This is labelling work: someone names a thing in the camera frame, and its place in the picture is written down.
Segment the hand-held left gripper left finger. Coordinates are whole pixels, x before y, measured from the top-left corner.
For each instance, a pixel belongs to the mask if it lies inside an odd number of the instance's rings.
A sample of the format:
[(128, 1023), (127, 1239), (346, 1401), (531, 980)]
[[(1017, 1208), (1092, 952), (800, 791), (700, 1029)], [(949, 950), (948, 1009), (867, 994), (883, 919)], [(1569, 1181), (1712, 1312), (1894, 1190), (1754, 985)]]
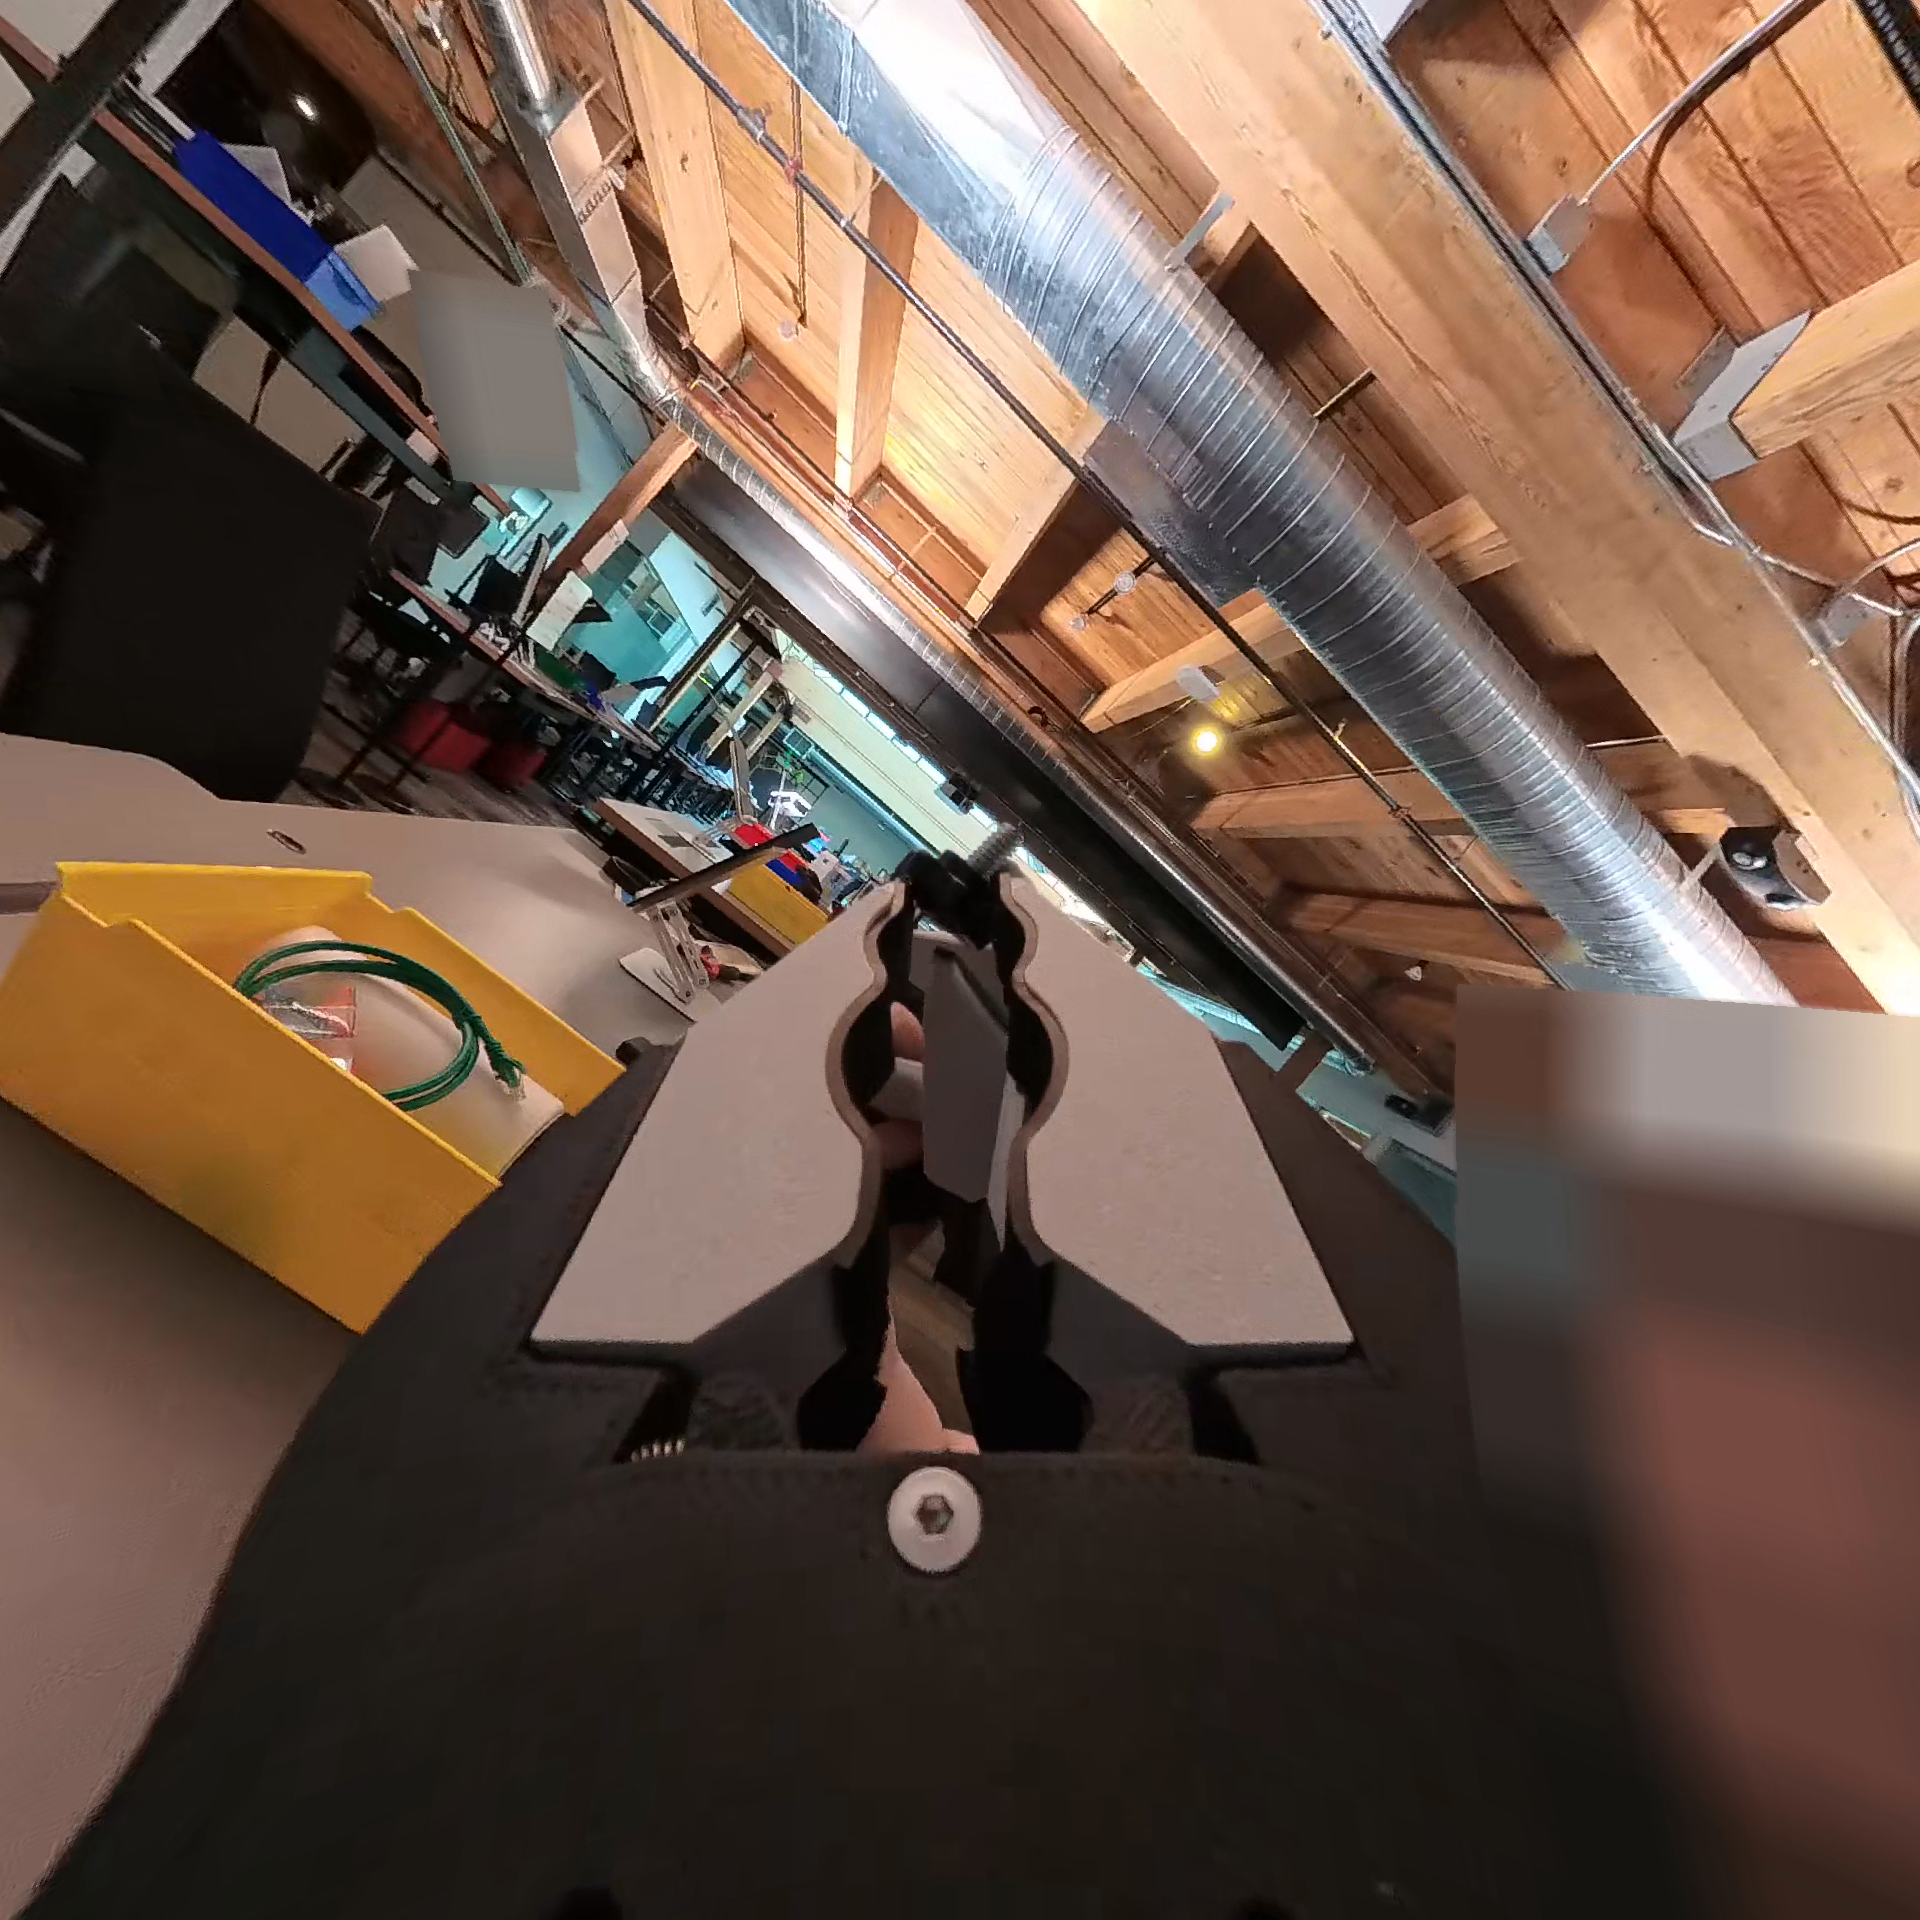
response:
[(913, 934), (854, 902), (674, 1052), (532, 1326), (544, 1361), (740, 1388), (782, 1444), (853, 1451), (880, 1403), (890, 1229), (867, 1107)]

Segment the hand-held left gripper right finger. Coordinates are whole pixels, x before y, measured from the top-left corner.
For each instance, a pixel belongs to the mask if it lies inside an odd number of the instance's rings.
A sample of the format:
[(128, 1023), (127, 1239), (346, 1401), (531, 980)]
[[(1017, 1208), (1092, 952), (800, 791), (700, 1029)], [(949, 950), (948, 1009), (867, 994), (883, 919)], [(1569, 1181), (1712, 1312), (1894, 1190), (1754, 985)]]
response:
[(995, 882), (1023, 1118), (957, 1380), (984, 1452), (1189, 1441), (1227, 1372), (1355, 1334), (1218, 1041), (1027, 880)]

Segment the yellow plastic bin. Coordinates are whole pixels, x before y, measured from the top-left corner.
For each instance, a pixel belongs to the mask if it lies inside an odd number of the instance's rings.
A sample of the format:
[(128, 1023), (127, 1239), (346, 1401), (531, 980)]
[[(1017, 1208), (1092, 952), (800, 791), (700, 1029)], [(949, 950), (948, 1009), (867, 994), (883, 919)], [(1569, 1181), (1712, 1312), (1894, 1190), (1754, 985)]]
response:
[[(64, 859), (4, 970), (4, 1099), (342, 1326), (364, 1332), (554, 1118), (609, 1091), (611, 1055), (363, 871)], [(484, 1025), (476, 1082), (500, 1150), (409, 1109), (240, 988), (275, 950), (306, 973), (403, 955)]]
[(772, 862), (744, 868), (728, 880), (728, 899), (771, 928), (788, 947), (798, 947), (830, 924), (830, 913), (794, 886)]

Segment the person's right forearm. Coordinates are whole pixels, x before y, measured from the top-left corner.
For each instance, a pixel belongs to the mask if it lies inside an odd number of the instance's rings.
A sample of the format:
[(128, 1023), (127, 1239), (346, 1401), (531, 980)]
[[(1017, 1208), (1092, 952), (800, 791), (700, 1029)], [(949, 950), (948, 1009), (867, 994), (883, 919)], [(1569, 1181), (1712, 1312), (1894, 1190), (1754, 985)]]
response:
[(948, 1428), (925, 1384), (902, 1356), (893, 1325), (883, 1336), (876, 1388), (880, 1391), (878, 1411), (857, 1442), (857, 1452), (978, 1452), (972, 1433)]

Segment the person's right hand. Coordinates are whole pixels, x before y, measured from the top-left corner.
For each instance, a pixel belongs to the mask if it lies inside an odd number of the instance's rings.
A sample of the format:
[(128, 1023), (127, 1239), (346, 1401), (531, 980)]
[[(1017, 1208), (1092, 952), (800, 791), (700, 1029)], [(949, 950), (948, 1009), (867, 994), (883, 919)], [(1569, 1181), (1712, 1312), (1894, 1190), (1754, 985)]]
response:
[(925, 1235), (936, 1199), (925, 1174), (925, 1029), (902, 1002), (889, 1007), (893, 1069), (867, 1107), (884, 1172), (883, 1199), (895, 1229)]

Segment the grey laptop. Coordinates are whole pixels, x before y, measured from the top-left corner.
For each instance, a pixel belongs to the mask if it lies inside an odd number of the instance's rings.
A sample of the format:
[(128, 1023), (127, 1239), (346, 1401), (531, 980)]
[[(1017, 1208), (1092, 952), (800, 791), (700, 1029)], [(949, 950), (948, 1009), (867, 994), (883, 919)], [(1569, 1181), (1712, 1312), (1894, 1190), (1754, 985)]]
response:
[(714, 862), (706, 868), (700, 868), (700, 870), (686, 874), (684, 879), (668, 880), (668, 882), (642, 889), (642, 891), (634, 893), (631, 898), (628, 898), (625, 905), (634, 911), (647, 913), (647, 911), (666, 909), (674, 904), (681, 904), (681, 902), (686, 902), (686, 899), (692, 899), (700, 895), (714, 893), (715, 889), (720, 889), (725, 882), (732, 880), (735, 876), (741, 876), (761, 865), (767, 865), (768, 862), (782, 856), (783, 853), (804, 851), (804, 847), (814, 838), (814, 834), (816, 834), (814, 823), (810, 820), (809, 822), (804, 820), (804, 822), (795, 823), (794, 827), (788, 827), (782, 834), (772, 834), (767, 841), (756, 843), (753, 847), (735, 851), (732, 854), (728, 854), (720, 862)]

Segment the black cabinet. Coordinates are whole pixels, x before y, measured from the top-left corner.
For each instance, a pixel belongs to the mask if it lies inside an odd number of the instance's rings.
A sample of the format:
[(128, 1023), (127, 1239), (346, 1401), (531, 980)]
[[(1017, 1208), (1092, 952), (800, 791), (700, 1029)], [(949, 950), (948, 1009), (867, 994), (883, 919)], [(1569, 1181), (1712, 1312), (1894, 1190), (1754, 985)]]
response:
[(149, 351), (4, 360), (4, 478), (49, 511), (52, 547), (4, 733), (278, 800), (321, 719), (371, 505)]

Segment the wooden standing desk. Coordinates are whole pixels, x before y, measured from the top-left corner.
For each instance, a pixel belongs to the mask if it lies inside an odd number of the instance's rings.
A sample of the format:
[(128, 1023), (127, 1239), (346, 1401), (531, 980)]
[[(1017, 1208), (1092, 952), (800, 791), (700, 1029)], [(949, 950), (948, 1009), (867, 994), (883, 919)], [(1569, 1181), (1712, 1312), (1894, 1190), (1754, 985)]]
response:
[(509, 502), (487, 486), (454, 480), (440, 468), (445, 445), (433, 420), (413, 402), (346, 328), (321, 292), (270, 253), (228, 206), (180, 172), (173, 146), (147, 129), (160, 110), (133, 91), (133, 69), (185, 5), (112, 5), (83, 47), (51, 58), (12, 21), (4, 21), (4, 65), (29, 105), (4, 132), (4, 221), (27, 213), (43, 186), (76, 149), (123, 179), (141, 209), (235, 275), (243, 318), (323, 392), (364, 435), (381, 445), (422, 488), (505, 516)]

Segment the blue plastic bin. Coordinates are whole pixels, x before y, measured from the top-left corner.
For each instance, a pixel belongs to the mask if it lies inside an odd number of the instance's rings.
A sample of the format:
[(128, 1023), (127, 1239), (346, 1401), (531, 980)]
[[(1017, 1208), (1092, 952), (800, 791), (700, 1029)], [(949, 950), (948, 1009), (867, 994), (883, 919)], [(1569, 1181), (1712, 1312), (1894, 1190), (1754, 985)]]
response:
[(287, 268), (334, 322), (355, 330), (380, 311), (381, 303), (344, 255), (224, 142), (193, 131), (174, 142), (173, 156), (182, 179)]

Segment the large silver ventilation duct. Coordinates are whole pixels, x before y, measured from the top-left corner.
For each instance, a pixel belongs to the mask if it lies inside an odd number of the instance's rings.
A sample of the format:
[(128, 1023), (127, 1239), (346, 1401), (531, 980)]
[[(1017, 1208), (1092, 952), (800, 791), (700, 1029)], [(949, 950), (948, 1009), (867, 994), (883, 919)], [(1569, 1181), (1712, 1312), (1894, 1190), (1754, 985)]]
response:
[(732, 11), (1108, 424), (1142, 530), (1215, 601), (1261, 592), (1589, 970), (1794, 1002), (968, 5)]

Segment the grey beam bracket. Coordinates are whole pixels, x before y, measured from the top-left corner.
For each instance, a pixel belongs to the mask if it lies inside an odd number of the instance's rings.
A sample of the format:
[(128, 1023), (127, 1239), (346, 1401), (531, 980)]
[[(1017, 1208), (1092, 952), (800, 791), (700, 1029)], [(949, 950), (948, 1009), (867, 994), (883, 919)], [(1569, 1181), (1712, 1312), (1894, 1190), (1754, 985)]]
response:
[(1735, 426), (1740, 409), (1756, 393), (1761, 381), (1801, 342), (1810, 311), (1776, 324), (1768, 333), (1710, 354), (1712, 378), (1692, 395), (1687, 418), (1674, 427), (1675, 456), (1712, 485), (1757, 465), (1761, 454)]

